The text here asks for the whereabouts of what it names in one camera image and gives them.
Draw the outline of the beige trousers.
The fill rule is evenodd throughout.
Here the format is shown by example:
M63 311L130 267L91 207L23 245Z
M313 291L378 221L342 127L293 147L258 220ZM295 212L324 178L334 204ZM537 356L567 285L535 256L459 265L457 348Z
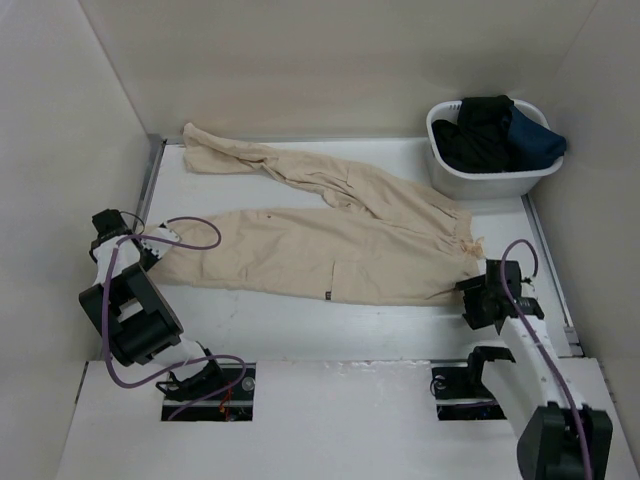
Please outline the beige trousers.
M328 155L217 137L187 124L194 174L263 171L321 208L236 210L180 220L182 247L152 269L163 284L384 306L448 306L484 252L471 214L426 185Z

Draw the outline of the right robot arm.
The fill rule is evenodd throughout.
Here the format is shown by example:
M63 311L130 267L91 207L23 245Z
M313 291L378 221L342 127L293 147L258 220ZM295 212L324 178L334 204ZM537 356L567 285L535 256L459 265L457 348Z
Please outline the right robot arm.
M464 384L490 394L517 438L516 460L524 479L602 479L613 424L590 407L562 372L533 297L524 294L520 266L489 260L484 274L457 283L474 330L493 327L503 344L478 346L468 357Z

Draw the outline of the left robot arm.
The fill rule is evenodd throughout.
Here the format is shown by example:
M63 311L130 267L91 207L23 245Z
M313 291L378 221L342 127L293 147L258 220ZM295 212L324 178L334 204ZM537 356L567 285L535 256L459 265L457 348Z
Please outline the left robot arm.
M184 328L149 276L173 247L186 244L166 221L149 233L136 232L124 212L106 209L92 217L97 237L89 255L97 266L79 303L106 341L105 356L124 367L154 363L167 379L152 379L168 400L210 399L226 384L224 372L202 344L183 337Z

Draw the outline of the black trousers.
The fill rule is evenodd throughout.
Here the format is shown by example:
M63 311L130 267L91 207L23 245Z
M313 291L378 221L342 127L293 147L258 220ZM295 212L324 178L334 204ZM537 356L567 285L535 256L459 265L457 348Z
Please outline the black trousers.
M441 158L451 168L471 174L501 173L511 163L507 133L514 102L505 95L462 100L456 122L432 123Z

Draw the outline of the navy blue trousers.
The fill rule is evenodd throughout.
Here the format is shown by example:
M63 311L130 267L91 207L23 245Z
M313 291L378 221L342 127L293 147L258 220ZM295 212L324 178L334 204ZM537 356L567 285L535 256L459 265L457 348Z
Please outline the navy blue trousers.
M550 168L567 149L567 140L526 117L515 106L510 108L507 150L510 171L532 171Z

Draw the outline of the white laundry basket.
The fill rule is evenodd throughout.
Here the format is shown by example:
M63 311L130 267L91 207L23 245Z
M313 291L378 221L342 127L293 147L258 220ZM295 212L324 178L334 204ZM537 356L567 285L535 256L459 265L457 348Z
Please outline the white laundry basket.
M425 120L429 147L426 153L426 168L434 189L454 200L488 200L521 197L545 177L556 173L563 165L559 156L545 169L505 173L465 173L453 169L441 157L433 133L436 120L457 122L462 101L447 101L432 107Z

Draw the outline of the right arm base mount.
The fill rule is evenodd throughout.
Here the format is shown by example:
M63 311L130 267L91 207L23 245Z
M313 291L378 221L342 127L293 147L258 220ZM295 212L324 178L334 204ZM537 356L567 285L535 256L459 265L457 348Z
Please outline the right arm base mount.
M430 392L439 421L492 421L506 417L494 396L471 379L463 362L435 363Z

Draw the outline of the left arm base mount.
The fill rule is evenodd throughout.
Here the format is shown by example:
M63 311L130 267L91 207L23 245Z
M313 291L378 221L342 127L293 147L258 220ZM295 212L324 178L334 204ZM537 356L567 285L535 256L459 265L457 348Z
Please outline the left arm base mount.
M255 363L249 363L241 382L230 389L211 396L190 407L181 408L191 401L191 398L199 398L203 393L197 392L187 396L184 400L176 400L170 393L176 385L170 379L157 382L156 389L162 395L161 420L163 422L249 422L253 419L254 395L256 392Z

